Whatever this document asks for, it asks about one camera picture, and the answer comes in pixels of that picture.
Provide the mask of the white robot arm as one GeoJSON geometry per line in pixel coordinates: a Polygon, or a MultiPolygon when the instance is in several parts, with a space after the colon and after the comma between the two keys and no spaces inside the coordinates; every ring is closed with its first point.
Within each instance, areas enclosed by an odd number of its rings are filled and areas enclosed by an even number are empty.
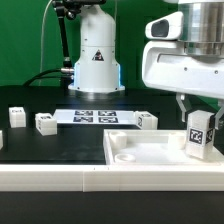
{"type": "MultiPolygon", "coordinates": [[[[224,0],[176,0],[178,10],[148,23],[142,80],[148,87],[172,91],[183,112],[187,94],[215,98],[218,129],[224,116],[224,0]]],[[[115,23],[98,6],[85,6],[81,52],[70,89],[92,97],[123,88],[115,60],[115,23]]]]}

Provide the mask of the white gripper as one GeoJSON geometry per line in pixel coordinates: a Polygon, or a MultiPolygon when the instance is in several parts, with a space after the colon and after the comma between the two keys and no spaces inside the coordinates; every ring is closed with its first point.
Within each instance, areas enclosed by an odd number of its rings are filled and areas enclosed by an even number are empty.
{"type": "MultiPolygon", "coordinates": [[[[186,94],[224,99],[224,55],[190,56],[181,42],[150,41],[143,51],[142,80],[147,87],[177,92],[181,119],[186,122],[191,110],[186,94]]],[[[218,106],[216,130],[224,126],[224,101],[218,106]]]]}

